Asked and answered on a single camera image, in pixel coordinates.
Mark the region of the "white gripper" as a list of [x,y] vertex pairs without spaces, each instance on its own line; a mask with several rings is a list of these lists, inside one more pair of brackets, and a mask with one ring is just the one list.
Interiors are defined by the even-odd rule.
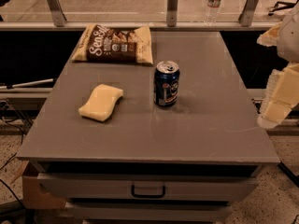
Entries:
[[299,4],[282,22],[261,34],[257,43],[265,47],[277,45],[278,56],[290,62],[269,76],[257,118],[260,127],[273,129],[299,104]]

